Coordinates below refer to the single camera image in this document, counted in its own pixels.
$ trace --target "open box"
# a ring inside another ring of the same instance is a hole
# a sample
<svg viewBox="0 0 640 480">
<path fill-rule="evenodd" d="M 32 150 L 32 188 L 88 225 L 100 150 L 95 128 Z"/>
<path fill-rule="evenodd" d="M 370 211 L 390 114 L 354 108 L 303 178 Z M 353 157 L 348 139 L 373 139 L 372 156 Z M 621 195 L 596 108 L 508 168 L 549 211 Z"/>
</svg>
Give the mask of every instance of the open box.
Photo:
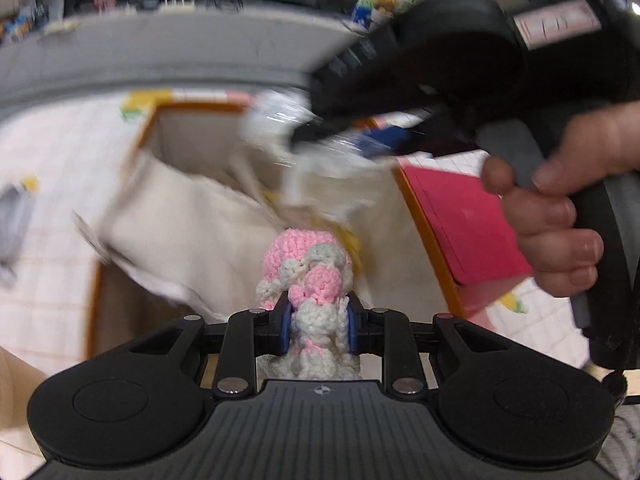
<svg viewBox="0 0 640 480">
<path fill-rule="evenodd" d="M 243 110 L 243 104 L 228 102 L 158 105 L 131 157 L 146 148 L 183 173 L 226 184 L 230 159 L 242 145 L 239 128 Z M 250 156 L 260 184 L 278 189 L 278 166 L 260 153 Z M 129 168 L 130 160 L 123 168 L 125 176 Z M 402 179 L 402 174 L 393 168 L 382 184 L 377 183 L 380 200 L 357 210 L 349 219 L 348 228 L 361 246 L 364 269 L 354 288 L 365 304 L 386 306 L 404 312 L 411 320 L 430 322 L 435 312 L 447 310 L 447 303 L 398 178 Z M 96 283 L 88 357 L 190 312 L 186 306 L 174 306 L 147 292 L 113 264 L 98 268 Z"/>
</svg>

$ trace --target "cloth bag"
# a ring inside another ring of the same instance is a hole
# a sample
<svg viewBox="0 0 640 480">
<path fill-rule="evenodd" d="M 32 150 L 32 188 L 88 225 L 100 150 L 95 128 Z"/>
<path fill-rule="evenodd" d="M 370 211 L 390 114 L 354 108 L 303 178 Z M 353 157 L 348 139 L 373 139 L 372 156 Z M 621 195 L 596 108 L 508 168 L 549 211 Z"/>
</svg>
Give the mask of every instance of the cloth bag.
<svg viewBox="0 0 640 480">
<path fill-rule="evenodd" d="M 256 305 L 262 258 L 283 230 L 264 204 L 177 171 L 147 150 L 97 227 L 80 220 L 79 228 L 104 260 L 206 322 Z"/>
</svg>

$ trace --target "fingernail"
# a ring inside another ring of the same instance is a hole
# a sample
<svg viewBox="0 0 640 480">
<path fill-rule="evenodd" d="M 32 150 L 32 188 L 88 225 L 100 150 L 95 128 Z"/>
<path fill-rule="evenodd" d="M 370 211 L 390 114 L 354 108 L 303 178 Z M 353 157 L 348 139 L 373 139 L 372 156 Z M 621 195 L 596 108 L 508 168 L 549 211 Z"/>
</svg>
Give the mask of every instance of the fingernail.
<svg viewBox="0 0 640 480">
<path fill-rule="evenodd" d="M 583 267 L 569 273 L 569 281 L 575 286 L 587 286 L 596 280 L 595 267 Z"/>
<path fill-rule="evenodd" d="M 584 264 L 594 264 L 602 256 L 602 247 L 597 240 L 580 241 L 571 249 L 571 256 Z"/>
<path fill-rule="evenodd" d="M 552 158 L 537 168 L 531 181 L 538 189 L 545 189 L 553 184 L 562 174 L 562 162 L 559 158 Z"/>
<path fill-rule="evenodd" d="M 570 200 L 553 204 L 546 212 L 546 221 L 552 225 L 565 225 L 574 216 L 574 204 Z"/>
</svg>

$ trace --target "ribbed gray panel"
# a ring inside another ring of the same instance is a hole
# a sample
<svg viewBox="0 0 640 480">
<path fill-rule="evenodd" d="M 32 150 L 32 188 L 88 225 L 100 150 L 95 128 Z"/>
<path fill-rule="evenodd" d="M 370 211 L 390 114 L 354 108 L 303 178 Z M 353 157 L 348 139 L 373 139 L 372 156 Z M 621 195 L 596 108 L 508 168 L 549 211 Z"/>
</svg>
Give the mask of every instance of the ribbed gray panel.
<svg viewBox="0 0 640 480">
<path fill-rule="evenodd" d="M 501 469 L 447 440 L 428 409 L 385 397 L 377 383 L 270 381 L 224 402 L 184 447 L 118 471 L 49 463 L 33 480 L 610 480 L 583 463 L 555 472 Z"/>
</svg>

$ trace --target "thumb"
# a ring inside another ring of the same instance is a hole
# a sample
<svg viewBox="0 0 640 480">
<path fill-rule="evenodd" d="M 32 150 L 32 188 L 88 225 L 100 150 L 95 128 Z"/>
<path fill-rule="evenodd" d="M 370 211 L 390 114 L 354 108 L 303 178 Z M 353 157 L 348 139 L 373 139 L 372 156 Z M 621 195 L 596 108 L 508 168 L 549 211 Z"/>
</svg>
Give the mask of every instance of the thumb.
<svg viewBox="0 0 640 480">
<path fill-rule="evenodd" d="M 556 152 L 532 180 L 540 192 L 565 196 L 607 175 L 640 168 L 640 102 L 573 118 Z"/>
</svg>

